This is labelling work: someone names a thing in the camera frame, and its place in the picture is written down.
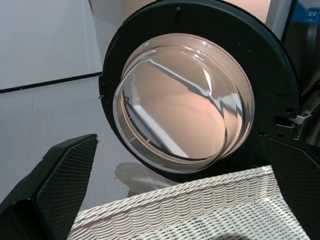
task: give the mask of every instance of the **gray floor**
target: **gray floor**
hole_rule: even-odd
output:
[[[100,142],[82,210],[175,184],[126,151],[98,97],[98,77],[0,94],[0,201],[50,147],[90,133]]]

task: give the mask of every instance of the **blue sign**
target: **blue sign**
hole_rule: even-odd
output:
[[[297,2],[292,14],[293,23],[320,24],[320,7],[305,8],[301,2]]]
[[[311,7],[308,9],[305,15],[306,22],[316,23],[319,17],[320,8]]]

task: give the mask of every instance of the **white wall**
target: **white wall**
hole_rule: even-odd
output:
[[[125,20],[122,0],[89,0],[102,63],[114,34]]]
[[[88,0],[0,1],[0,90],[101,70]]]

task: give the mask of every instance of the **laundry basket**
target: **laundry basket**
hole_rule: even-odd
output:
[[[78,214],[69,240],[309,239],[271,166],[235,172],[97,206]]]

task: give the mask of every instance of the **washing machine door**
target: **washing machine door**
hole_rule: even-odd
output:
[[[174,181],[266,165],[262,136],[291,137],[299,91],[277,37],[217,0],[163,0],[118,29],[99,78],[114,133]]]

